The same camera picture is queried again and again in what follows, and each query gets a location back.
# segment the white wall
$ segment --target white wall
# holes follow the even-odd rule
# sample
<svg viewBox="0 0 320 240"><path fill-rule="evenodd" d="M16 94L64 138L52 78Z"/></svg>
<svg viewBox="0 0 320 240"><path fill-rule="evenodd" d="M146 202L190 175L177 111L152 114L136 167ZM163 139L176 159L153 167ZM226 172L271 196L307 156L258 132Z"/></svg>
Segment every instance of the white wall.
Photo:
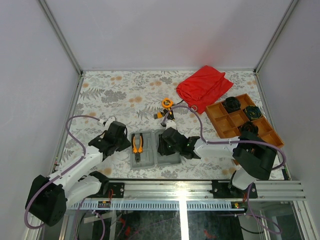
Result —
<svg viewBox="0 0 320 240"><path fill-rule="evenodd" d="M291 0L47 0L85 70L254 68Z"/></svg>
<svg viewBox="0 0 320 240"><path fill-rule="evenodd" d="M271 115L320 232L320 1L298 4L260 78Z"/></svg>
<svg viewBox="0 0 320 240"><path fill-rule="evenodd" d="M77 74L36 0L2 0L0 33L0 239L21 240L31 183L49 173Z"/></svg>

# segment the orange pliers handle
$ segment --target orange pliers handle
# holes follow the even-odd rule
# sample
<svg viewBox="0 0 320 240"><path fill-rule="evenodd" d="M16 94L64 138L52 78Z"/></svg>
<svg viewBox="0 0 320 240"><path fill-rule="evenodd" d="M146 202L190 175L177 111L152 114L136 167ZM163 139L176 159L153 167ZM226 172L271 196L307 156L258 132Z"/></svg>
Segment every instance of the orange pliers handle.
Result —
<svg viewBox="0 0 320 240"><path fill-rule="evenodd" d="M137 153L142 153L144 151L144 137L142 133L140 133L140 143L139 143L139 148L136 146L136 136L133 133L131 137L131 146L132 146L132 151L134 154Z"/></svg>

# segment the wooden tray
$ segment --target wooden tray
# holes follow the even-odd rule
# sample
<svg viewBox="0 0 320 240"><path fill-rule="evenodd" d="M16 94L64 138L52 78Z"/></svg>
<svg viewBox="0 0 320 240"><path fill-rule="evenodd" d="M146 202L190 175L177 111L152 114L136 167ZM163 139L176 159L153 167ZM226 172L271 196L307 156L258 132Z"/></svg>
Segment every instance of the wooden tray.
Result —
<svg viewBox="0 0 320 240"><path fill-rule="evenodd" d="M219 137L222 139L240 136L241 133L239 128L242 126L242 124L249 121L243 109L245 109L247 106L256 106L248 94L236 96L236 98L241 103L241 110L239 111L227 113L226 109L222 105L222 102L218 102L206 107L205 112ZM284 146L284 142L264 116L257 120L253 120L252 122L259 128L258 136L262 140L264 140L266 143L275 145L278 148L282 148Z"/></svg>

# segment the wire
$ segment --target wire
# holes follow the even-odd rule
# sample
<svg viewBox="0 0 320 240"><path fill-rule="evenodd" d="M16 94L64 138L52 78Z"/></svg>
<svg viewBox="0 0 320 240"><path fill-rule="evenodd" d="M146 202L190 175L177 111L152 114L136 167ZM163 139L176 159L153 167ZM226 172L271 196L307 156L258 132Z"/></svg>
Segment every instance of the wire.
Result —
<svg viewBox="0 0 320 240"><path fill-rule="evenodd" d="M85 218L86 214L87 214L87 212L85 212L85 213L82 215L82 217L80 218L79 224L78 224L78 234L77 234L77 239L78 239L78 240L80 240L80 239L79 239L80 225L81 225L81 223L82 223L82 220Z"/></svg>
<svg viewBox="0 0 320 240"><path fill-rule="evenodd" d="M282 163L280 163L278 166L275 166L272 168L272 170L276 170L276 169L279 169L281 167L283 167L286 162L287 162L287 157L284 153L284 151L282 151L280 148L270 144L270 143L267 143L267 142L262 142L262 141L252 141L252 140L233 140L233 141L207 141L205 138L204 138L204 135L203 135L203 123L199 117L199 115L190 107L188 106L183 106L183 105L178 105L178 106L173 106L171 107L170 111L174 110L174 109L177 109L177 108L184 108L184 109L188 109L190 110L199 120L199 123L200 123L200 137L201 139L206 142L207 144L259 144L259 145L264 145L264 146L267 146L267 147L270 147L270 148L273 148L275 150L277 150L281 155L282 155ZM168 114L169 112L168 111L164 118L163 118L163 121L162 123L164 124L166 121L167 121L167 117L168 117Z"/></svg>
<svg viewBox="0 0 320 240"><path fill-rule="evenodd" d="M124 224L123 224L121 230L119 231L118 235L116 236L116 238L115 238L114 240L117 240L117 239L119 238L121 232L125 229L127 220L128 220L128 211L126 211L126 216L125 216Z"/></svg>
<svg viewBox="0 0 320 240"><path fill-rule="evenodd" d="M75 115L75 116L72 116L70 117L66 123L65 123L65 129L66 129L66 132L69 134L69 136L75 140L81 147L82 147L82 151L83 151L83 155L79 158L78 161L76 161L74 164L72 164L70 167L68 167L65 171L63 171L61 173L61 176L65 175L67 172L69 172L71 169L73 169L75 166L77 166L84 158L85 158L85 155L86 155L86 147L82 144L82 142L80 142L71 132L70 132L70 128L68 127L69 125L69 122L72 120L72 119L75 119L75 118L91 118L91 119L94 119L94 120L97 120L99 121L99 118L96 118L94 116L89 116L89 115ZM53 179L51 179L50 181L48 181L45 185L43 185L33 196L32 198L30 199L28 205L26 206L25 208L25 212L24 212L24 224L29 228L29 229L40 229L42 228L45 224L42 223L40 224L39 226L32 226L29 224L28 222L28 212L30 211L30 208L31 208L31 205L34 203L34 201L36 200L36 198L39 196L39 194L45 190L50 184L52 184L54 181L56 181L57 179L59 179L60 176L56 176L54 177Z"/></svg>
<svg viewBox="0 0 320 240"><path fill-rule="evenodd" d="M248 194L247 193L245 193L244 195L243 195L243 199L242 199L242 202L244 203L246 200L247 200L247 196Z"/></svg>
<svg viewBox="0 0 320 240"><path fill-rule="evenodd" d="M118 222L118 220L121 218L122 214L123 214L123 213L120 213L120 215L116 217L116 220L114 220L114 222L110 224L110 228L111 228L111 226L112 226L113 224L115 224L116 222Z"/></svg>
<svg viewBox="0 0 320 240"><path fill-rule="evenodd" d="M108 195L109 195L109 201L110 201L110 205L111 205L112 196L114 195L114 190L112 188L109 190Z"/></svg>
<svg viewBox="0 0 320 240"><path fill-rule="evenodd" d="M257 217L259 218L264 218L263 216L260 216L260 215L255 215L254 211L252 211L251 209L251 206L250 206L250 201L249 201L249 196L250 196L250 191L251 191L251 187L252 187L252 183L249 185L248 187L248 192L247 192L247 198L246 198L246 202L248 204L248 209L250 210L252 216L254 217L255 221L261 226L263 227L265 230L267 230L268 232L272 233L272 234L275 234L275 235L281 235L282 234L282 228L277 224L275 223L274 221L272 221L271 219L269 218L265 218L267 221L269 222L272 222L278 229L279 231L273 231L272 229L270 228L267 228L266 226L264 226Z"/></svg>
<svg viewBox="0 0 320 240"><path fill-rule="evenodd" d="M166 220L157 221L157 222L152 223L152 224L150 224L150 225L148 225L148 226L145 226L145 227L143 227L143 228L140 228L140 229L138 229L137 231L135 231L134 234L132 234L127 240L132 239L136 234L138 234L140 231L142 231L142 230L144 230L144 229L146 229L146 228L149 228L149 227L151 227L151 226L153 226L153 225L160 224L160 223L163 223L163 222L166 222L166 221L169 221L169 220L172 220L172 219L176 219L176 218L178 218L178 216L174 216L174 217L168 218L168 219L166 219Z"/></svg>
<svg viewBox="0 0 320 240"><path fill-rule="evenodd" d="M284 153L280 148L278 148L278 147L276 147L276 146L274 146L274 145L272 145L272 144L270 144L270 143L267 143L267 142L252 141L252 140L207 141L207 140L204 138L204 136L203 136L203 123L202 123L200 117L198 116L198 114L197 114L192 108L190 108L190 107L188 107L188 106L182 106L182 105L173 106L170 111L172 111L173 109L176 109L176 108L185 108L185 109L188 109L188 110L190 110L190 111L198 118L199 123L200 123L200 137L201 137L201 139L202 139L204 142L206 142L207 144L239 144L239 143L243 143L243 144L259 144L259 145L264 145L264 146L267 146L267 147L270 147L270 148L273 148L273 149L277 150L277 151L282 155L282 163L280 163L278 166L273 167L272 170L279 169L279 168L283 167L283 166L286 164L287 158L286 158L285 153ZM165 116L164 116L164 118L163 118L163 121L162 121L163 124L167 121L167 116L168 116L168 114L169 114L170 111L168 111L168 112L165 114ZM273 233L273 234L275 234L275 235L280 235L280 234L282 233L282 229L280 228L280 226L279 226L277 223L275 223L274 221L272 221L272 220L269 219L269 218L265 218L264 216L255 215L254 212L252 211L251 206L250 206L250 201L249 201L249 196L250 196L251 187L252 187L252 183L251 183L251 184L249 185L249 187L248 187L246 200L247 200L247 204L248 204L248 209L250 210L252 216L254 217L254 219L256 220L256 222L257 222L260 226L262 226L265 230L267 230L268 232ZM279 229L279 231L273 231L272 229L269 229L269 228L265 227L265 226L258 220L257 217L259 217L259 218L264 218L264 219L266 219L267 221L271 221L271 222Z"/></svg>
<svg viewBox="0 0 320 240"><path fill-rule="evenodd" d="M75 211L75 215L74 215L74 219L73 219L73 236L76 240L79 240L78 237L77 237L77 226L76 226L76 219L78 218L78 214L80 212L80 208L82 206L82 204L84 203L84 201L86 200L86 198L82 199L82 201L80 202L78 208L76 209ZM95 210L92 212L93 214L96 214L102 221L102 235L101 235L101 238L100 240L103 240L104 237L105 237L105 233L106 233L106 225L105 225L105 221L103 219L103 217L97 213Z"/></svg>
<svg viewBox="0 0 320 240"><path fill-rule="evenodd" d="M68 167L65 171L63 171L61 173L61 176L65 175L68 171L70 171L71 169L73 169L75 166L77 166L84 158L85 158L85 155L87 153L86 151L86 147L85 145L80 142L71 132L70 132L70 127L69 127L69 122L72 120L72 119L75 119L75 118L90 118L90 119L94 119L94 120L97 120L99 121L100 119L97 118L97 117L94 117L94 116L89 116L89 115L75 115L75 116L71 116L68 118L68 120L66 121L65 123L65 130L66 132L68 133L68 135L73 139L75 140L82 148L82 151L83 151L83 155L79 158L78 161L76 161L74 164L72 164L70 167ZM30 211L30 208L31 208L31 205L34 203L35 199L39 196L39 194L44 190L46 189L50 184L52 184L54 181L56 181L58 178L60 178L60 176L56 176L54 177L53 179L51 179L49 182L47 182L45 185L43 185L34 195L33 197L30 199L28 205L26 206L25 208L25 212L24 212L24 224L29 228L29 229L40 229L40 228L43 228L45 226L44 223L40 224L39 226L32 226L29 224L28 222L28 212ZM80 211L80 208L83 204L83 202L85 201L85 199L83 199L81 201L81 203L79 204L76 212L75 212L75 218L74 219L77 219L77 216L78 216L78 213ZM100 240L103 240L104 236L105 236L105 232L106 232L106 226L105 226L105 222L104 222L104 219L102 218L102 216L97 213L97 212L94 212L102 221L102 226L103 226L103 231L102 231L102 236L101 236L101 239ZM74 237L77 239L77 230L76 230L76 226L75 226L75 221L73 221L73 230L74 230Z"/></svg>
<svg viewBox="0 0 320 240"><path fill-rule="evenodd" d="M185 101L185 100L182 99L180 102L173 104L173 106L178 105L178 104L180 104L180 103L182 103L182 102L184 102L184 101Z"/></svg>
<svg viewBox="0 0 320 240"><path fill-rule="evenodd" d="M243 226L240 226L240 228L250 234L263 234L264 232L263 231L250 231L248 229L245 229Z"/></svg>

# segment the pliers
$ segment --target pliers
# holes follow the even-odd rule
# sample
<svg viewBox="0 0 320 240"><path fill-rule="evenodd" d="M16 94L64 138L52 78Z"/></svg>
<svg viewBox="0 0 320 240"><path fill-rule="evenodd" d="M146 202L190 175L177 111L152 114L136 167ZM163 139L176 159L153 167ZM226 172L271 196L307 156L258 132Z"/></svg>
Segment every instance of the pliers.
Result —
<svg viewBox="0 0 320 240"><path fill-rule="evenodd" d="M137 148L136 146L136 136L134 133L131 136L131 146L134 153L135 162L140 163L140 154L144 151L144 136L142 135L142 133L140 133L139 148Z"/></svg>

